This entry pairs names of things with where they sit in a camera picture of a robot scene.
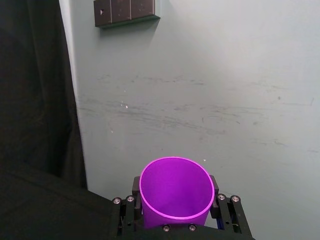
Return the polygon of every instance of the white wall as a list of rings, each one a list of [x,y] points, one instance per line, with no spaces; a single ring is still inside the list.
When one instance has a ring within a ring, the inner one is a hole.
[[[319,239],[319,1],[162,0],[158,24],[108,30],[92,0],[69,7],[91,191],[125,197],[184,156],[241,196],[257,240]]]

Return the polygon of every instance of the black metal bracket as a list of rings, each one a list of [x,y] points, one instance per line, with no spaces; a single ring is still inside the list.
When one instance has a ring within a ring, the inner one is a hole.
[[[214,176],[210,175],[214,185],[215,199],[210,208],[210,214],[213,219],[216,219],[219,231],[213,231],[209,229],[215,229],[204,226],[196,226],[194,224],[171,224],[166,226],[155,227],[151,229],[161,229],[163,232],[176,231],[195,231],[195,229],[202,229],[201,232],[215,232],[216,235],[223,235],[226,238],[221,239],[246,239],[253,240],[252,234],[241,205],[241,198],[236,195],[230,197],[219,193],[219,187]],[[133,236],[137,232],[149,233],[150,229],[146,230],[143,227],[143,215],[142,215],[142,204],[141,195],[139,189],[140,177],[136,176],[133,180],[132,195],[126,199],[116,197],[113,199],[113,208],[110,220],[110,232],[111,238],[129,237]]]

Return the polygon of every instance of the wall-mounted box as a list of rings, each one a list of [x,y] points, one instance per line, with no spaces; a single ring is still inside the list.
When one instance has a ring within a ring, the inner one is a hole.
[[[160,18],[161,0],[95,0],[94,20],[99,28]]]

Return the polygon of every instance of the bolt head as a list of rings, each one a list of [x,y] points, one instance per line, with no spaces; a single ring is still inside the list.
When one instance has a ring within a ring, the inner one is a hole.
[[[190,224],[190,225],[189,225],[189,230],[190,230],[191,232],[194,232],[196,229],[197,229],[196,225],[194,225],[194,224]]]
[[[121,199],[116,197],[114,200],[113,200],[113,203],[114,204],[119,204],[121,202]]]
[[[225,198],[226,198],[226,197],[223,196],[223,195],[221,195],[221,194],[218,195],[218,199],[220,199],[220,200],[225,200]]]
[[[169,225],[164,225],[162,227],[162,230],[165,231],[165,232],[169,232],[170,231],[170,226]]]
[[[135,198],[133,196],[129,196],[127,199],[126,199],[128,202],[132,202],[133,200],[135,200]]]
[[[234,201],[234,202],[239,202],[239,200],[240,200],[240,199],[239,199],[239,197],[237,197],[237,196],[233,196],[233,197],[232,197],[232,201]]]

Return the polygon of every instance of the purple cup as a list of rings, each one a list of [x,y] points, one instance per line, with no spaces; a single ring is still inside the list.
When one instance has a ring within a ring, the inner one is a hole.
[[[149,163],[140,176],[144,227],[204,225],[214,201],[214,184],[198,163],[177,156]]]

